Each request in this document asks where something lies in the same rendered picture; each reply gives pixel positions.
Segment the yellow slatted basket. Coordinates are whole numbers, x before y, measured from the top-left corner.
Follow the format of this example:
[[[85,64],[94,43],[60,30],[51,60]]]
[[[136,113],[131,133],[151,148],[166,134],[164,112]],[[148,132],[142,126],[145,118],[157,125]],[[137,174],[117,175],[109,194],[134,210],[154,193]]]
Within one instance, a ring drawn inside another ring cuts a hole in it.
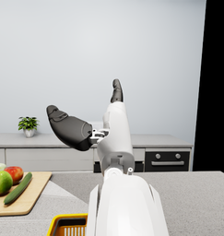
[[[87,214],[61,214],[53,218],[46,236],[86,236]]]

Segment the black built-in oven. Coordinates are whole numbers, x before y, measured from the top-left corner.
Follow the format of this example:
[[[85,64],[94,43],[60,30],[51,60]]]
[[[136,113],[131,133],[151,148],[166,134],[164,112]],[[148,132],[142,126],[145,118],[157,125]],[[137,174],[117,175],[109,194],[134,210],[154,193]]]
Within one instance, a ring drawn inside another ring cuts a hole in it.
[[[189,151],[148,151],[145,171],[188,171]]]

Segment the grey kitchen counter cabinet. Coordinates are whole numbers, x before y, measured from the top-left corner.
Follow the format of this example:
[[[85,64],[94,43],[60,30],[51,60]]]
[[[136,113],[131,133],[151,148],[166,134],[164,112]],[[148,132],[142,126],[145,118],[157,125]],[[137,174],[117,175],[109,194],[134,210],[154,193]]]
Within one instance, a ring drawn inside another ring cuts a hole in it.
[[[148,151],[189,151],[192,169],[192,145],[171,135],[133,135],[137,171],[145,171]],[[97,147],[82,152],[64,145],[53,134],[0,134],[0,162],[19,166],[24,171],[100,171]]]

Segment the potted green plant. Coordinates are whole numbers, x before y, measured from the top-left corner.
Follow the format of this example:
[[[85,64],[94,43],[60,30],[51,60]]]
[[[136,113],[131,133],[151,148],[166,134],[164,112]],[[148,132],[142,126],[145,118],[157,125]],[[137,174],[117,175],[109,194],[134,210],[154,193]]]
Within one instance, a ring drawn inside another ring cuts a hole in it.
[[[26,138],[33,137],[38,126],[39,120],[36,117],[19,118],[18,129],[23,131]]]

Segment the red apple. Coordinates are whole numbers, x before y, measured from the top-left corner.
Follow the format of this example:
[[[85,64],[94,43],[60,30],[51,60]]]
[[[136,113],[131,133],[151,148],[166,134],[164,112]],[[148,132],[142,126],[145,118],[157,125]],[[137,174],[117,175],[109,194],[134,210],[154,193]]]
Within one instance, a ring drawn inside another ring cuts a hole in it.
[[[6,167],[5,171],[11,175],[13,184],[18,184],[24,175],[24,171],[18,166]]]

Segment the wooden cutting board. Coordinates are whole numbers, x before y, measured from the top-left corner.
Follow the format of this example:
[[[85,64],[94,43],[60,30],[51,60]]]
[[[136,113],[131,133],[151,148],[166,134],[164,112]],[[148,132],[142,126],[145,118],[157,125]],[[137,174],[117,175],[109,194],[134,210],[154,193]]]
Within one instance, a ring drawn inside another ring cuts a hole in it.
[[[9,206],[4,205],[5,197],[0,196],[0,216],[19,216],[28,214],[32,210],[51,176],[52,173],[50,171],[34,171],[32,173],[32,180],[26,190]]]

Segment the green cucumber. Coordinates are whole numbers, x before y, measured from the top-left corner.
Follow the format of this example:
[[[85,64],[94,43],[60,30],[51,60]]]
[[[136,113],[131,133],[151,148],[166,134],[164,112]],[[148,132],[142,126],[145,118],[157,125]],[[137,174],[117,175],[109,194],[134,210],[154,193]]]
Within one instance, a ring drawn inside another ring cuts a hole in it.
[[[28,172],[26,174],[26,176],[24,177],[24,179],[20,182],[20,184],[12,191],[10,192],[5,200],[4,200],[4,204],[10,205],[12,204],[15,200],[18,199],[18,197],[25,191],[25,189],[28,187],[30,181],[32,179],[32,173]]]

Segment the green apple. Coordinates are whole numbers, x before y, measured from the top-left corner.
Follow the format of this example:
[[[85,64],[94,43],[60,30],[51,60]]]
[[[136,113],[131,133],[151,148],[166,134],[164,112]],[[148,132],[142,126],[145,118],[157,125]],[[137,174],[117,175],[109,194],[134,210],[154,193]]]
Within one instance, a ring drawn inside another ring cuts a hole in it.
[[[7,171],[0,171],[0,195],[5,195],[13,185],[13,179]]]

